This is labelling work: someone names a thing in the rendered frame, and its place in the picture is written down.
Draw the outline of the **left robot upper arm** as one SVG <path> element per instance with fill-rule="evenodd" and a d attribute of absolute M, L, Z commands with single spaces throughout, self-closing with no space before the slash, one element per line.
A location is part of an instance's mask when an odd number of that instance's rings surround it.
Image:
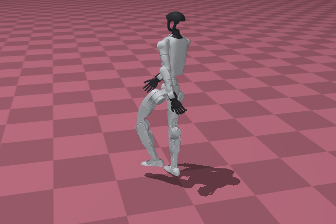
<path fill-rule="evenodd" d="M 157 43 L 157 48 L 160 53 L 161 61 L 163 63 L 162 67 L 166 67 L 170 73 L 171 66 L 170 66 L 170 58 L 169 58 L 169 48 L 170 48 L 169 39 L 159 41 Z"/>

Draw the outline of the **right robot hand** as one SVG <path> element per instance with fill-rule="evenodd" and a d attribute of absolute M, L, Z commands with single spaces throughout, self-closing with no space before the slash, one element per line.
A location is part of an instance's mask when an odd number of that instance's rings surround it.
<path fill-rule="evenodd" d="M 150 88 L 149 88 L 149 90 L 147 91 L 147 93 L 152 89 L 152 90 L 154 90 L 156 87 L 157 87 L 157 85 L 158 85 L 158 82 L 161 82 L 162 80 L 163 80 L 163 78 L 161 79 L 161 80 L 159 80 L 158 78 L 157 78 L 157 76 L 159 75 L 160 73 L 158 73 L 156 76 L 155 76 L 155 79 L 154 78 L 152 78 L 152 79 L 150 79 L 150 80 L 147 80 L 147 81 L 145 81 L 144 83 L 147 83 L 147 82 L 149 82 L 146 86 L 144 86 L 143 87 L 143 89 L 145 88 L 145 87 L 147 87 L 148 85 L 148 87 L 144 90 L 144 91 L 146 91 L 150 86 Z M 152 91 L 151 90 L 151 91 Z"/>

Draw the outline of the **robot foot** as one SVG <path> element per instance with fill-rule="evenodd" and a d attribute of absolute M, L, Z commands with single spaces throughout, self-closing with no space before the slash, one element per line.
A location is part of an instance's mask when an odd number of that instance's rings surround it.
<path fill-rule="evenodd" d="M 153 158 L 153 160 L 154 160 L 154 158 Z M 163 159 L 158 159 L 157 158 L 157 161 L 153 161 L 153 160 L 150 159 L 148 161 L 142 162 L 141 165 L 143 165 L 143 166 L 157 166 L 157 167 L 164 166 Z"/>
<path fill-rule="evenodd" d="M 179 176 L 180 175 L 180 170 L 176 166 L 174 166 L 174 169 L 172 169 L 171 166 L 166 165 L 166 166 L 164 166 L 164 169 L 167 172 L 170 172 L 170 173 L 172 173 L 175 176 Z"/>

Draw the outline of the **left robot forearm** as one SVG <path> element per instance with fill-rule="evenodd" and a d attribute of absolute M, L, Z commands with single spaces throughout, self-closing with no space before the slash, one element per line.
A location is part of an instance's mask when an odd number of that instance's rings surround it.
<path fill-rule="evenodd" d="M 170 76 L 170 73 L 169 73 L 168 69 L 166 67 L 161 67 L 160 73 L 162 75 L 164 84 L 166 86 L 165 90 L 168 94 L 168 97 L 170 99 L 175 98 L 174 93 L 173 93 L 175 91 L 174 91 L 174 87 L 173 87 L 172 76 Z"/>

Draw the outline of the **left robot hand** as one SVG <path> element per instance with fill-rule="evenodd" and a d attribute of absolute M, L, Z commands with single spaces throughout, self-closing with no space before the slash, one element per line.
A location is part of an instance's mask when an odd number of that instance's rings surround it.
<path fill-rule="evenodd" d="M 172 110 L 172 112 L 174 112 L 174 110 L 175 110 L 175 112 L 176 112 L 176 114 L 182 114 L 182 113 L 185 113 L 185 111 L 187 111 L 187 109 L 184 109 L 184 107 L 182 106 L 182 104 L 181 104 L 181 102 L 179 101 L 179 100 L 177 100 L 177 95 L 176 95 L 176 93 L 175 92 L 173 92 L 174 93 L 174 96 L 175 96 L 175 98 L 173 98 L 173 99 L 170 99 L 169 98 L 169 100 L 170 101 L 172 101 L 171 102 L 171 110 Z M 174 109 L 174 110 L 173 110 Z M 183 111 L 183 110 L 184 111 Z M 180 112 L 181 111 L 181 112 Z"/>

